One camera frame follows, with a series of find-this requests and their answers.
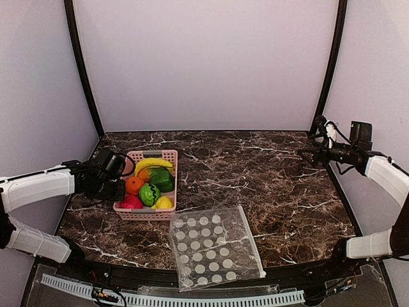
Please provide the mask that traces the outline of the clear dotted zip bag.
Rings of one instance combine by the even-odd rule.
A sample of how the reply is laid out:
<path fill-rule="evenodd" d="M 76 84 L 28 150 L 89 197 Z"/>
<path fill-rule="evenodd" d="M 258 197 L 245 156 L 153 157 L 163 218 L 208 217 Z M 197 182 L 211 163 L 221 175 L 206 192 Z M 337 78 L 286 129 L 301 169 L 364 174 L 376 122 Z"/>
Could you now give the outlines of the clear dotted zip bag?
<path fill-rule="evenodd" d="M 180 292 L 266 277 L 241 205 L 175 214 L 169 246 Z"/>

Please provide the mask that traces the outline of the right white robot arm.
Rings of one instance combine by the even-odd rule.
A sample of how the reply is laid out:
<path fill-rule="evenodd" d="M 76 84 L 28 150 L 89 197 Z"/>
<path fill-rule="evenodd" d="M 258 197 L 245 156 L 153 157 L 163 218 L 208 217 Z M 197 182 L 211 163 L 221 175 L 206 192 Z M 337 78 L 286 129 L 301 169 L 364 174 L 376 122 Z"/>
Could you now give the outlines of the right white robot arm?
<path fill-rule="evenodd" d="M 348 164 L 373 184 L 388 194 L 387 204 L 394 202 L 400 209 L 389 229 L 361 237 L 340 239 L 335 244 L 326 264 L 326 272 L 338 278 L 351 267 L 358 267 L 362 260 L 395 258 L 408 261 L 408 173 L 392 158 L 372 151 L 360 141 L 336 143 L 331 140 L 315 143 L 314 148 L 301 149 L 299 156 L 311 166 Z"/>

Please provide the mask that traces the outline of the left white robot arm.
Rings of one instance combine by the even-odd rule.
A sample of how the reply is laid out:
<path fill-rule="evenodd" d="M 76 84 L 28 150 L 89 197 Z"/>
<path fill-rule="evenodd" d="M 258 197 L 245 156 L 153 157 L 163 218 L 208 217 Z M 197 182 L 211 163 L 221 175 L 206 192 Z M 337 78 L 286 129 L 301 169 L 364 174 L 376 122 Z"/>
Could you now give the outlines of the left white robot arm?
<path fill-rule="evenodd" d="M 10 212 L 32 203 L 82 194 L 89 200 L 121 201 L 126 194 L 120 178 L 124 162 L 104 166 L 95 161 L 66 161 L 53 168 L 1 178 L 1 249 L 15 249 L 64 264 L 77 279 L 90 274 L 83 250 L 72 240 L 28 226 Z"/>

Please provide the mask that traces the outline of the green toy watermelon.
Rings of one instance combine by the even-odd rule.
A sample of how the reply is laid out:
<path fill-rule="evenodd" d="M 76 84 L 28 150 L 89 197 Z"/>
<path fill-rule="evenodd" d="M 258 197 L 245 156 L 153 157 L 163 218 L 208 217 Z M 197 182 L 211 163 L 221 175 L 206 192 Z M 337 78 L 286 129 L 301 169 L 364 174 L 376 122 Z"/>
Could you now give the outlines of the green toy watermelon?
<path fill-rule="evenodd" d="M 144 184 L 139 190 L 139 199 L 147 207 L 152 207 L 160 197 L 161 192 L 154 184 Z"/>

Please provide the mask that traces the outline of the yellow toy lemon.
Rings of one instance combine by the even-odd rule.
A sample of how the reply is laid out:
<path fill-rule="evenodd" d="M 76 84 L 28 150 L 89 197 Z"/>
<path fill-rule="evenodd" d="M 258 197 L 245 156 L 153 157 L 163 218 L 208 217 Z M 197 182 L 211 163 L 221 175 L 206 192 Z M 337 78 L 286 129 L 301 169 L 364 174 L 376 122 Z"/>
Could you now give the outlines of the yellow toy lemon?
<path fill-rule="evenodd" d="M 172 209 L 173 207 L 174 207 L 174 202 L 170 197 L 161 196 L 151 208 L 152 209 Z"/>

